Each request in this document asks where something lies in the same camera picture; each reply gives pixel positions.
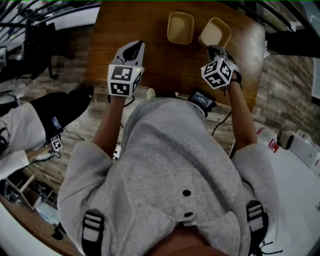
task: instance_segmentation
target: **backpack strap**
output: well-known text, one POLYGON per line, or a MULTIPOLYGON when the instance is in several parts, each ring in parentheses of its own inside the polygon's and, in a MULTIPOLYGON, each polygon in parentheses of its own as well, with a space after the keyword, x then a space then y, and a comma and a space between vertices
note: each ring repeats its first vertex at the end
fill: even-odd
POLYGON ((264 208, 259 201, 251 200, 246 205, 246 217, 251 232, 251 243, 248 255, 259 255, 259 245, 265 239, 268 231, 268 214, 264 211, 264 208))
POLYGON ((84 214, 81 245, 86 256, 101 256, 104 223, 104 215, 98 209, 89 209, 84 214))

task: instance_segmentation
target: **black pants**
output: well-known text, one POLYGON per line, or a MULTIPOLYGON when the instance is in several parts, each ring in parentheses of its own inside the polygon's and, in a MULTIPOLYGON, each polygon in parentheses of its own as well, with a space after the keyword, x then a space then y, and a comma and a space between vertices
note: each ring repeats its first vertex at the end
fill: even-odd
POLYGON ((87 109, 94 93, 93 86, 65 92, 53 92, 30 101, 45 130, 46 140, 62 132, 87 109))

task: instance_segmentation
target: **wooden table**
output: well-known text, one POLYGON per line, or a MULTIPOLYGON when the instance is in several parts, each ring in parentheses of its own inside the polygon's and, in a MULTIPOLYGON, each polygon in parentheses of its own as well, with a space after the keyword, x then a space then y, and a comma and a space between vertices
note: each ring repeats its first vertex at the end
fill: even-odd
POLYGON ((226 49, 242 70, 243 94, 252 111, 264 60, 265 29, 242 13, 214 1, 103 2, 93 30, 85 79, 107 84, 108 65, 116 51, 129 42, 143 40, 142 86, 182 94, 190 94, 199 87, 217 102, 229 105, 228 95, 224 97, 218 89, 212 90, 201 77, 201 67, 207 64, 207 59, 198 37, 212 17, 220 18, 231 29, 226 49), (189 13, 194 18, 193 40, 188 45, 167 39, 168 18, 174 11, 189 13))

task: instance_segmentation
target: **person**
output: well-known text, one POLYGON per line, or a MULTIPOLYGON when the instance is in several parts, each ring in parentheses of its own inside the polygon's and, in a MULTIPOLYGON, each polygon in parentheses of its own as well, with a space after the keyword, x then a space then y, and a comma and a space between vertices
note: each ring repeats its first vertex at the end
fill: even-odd
POLYGON ((51 151, 47 143, 87 109, 93 93, 93 86, 53 92, 1 116, 0 180, 51 151))
POLYGON ((126 99, 111 97, 93 141, 75 146, 58 193, 59 220, 80 252, 248 255, 246 206, 259 201, 270 226, 278 192, 240 84, 232 81, 227 91, 237 148, 232 159, 208 133, 200 107, 153 98, 128 118, 113 164, 126 99))

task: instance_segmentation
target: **sleeve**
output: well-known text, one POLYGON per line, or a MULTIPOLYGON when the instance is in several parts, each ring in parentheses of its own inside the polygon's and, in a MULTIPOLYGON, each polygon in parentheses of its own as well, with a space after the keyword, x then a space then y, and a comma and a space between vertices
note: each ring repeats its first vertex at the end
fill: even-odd
POLYGON ((29 165, 29 160, 24 150, 7 154, 0 159, 0 180, 27 165, 29 165))
POLYGON ((237 151, 232 162, 244 189, 262 203, 273 223, 278 213, 279 196, 268 150, 263 144, 252 144, 237 151))
POLYGON ((57 204, 59 220, 80 251, 83 217, 111 166, 110 156, 96 144, 84 141, 74 147, 57 204))

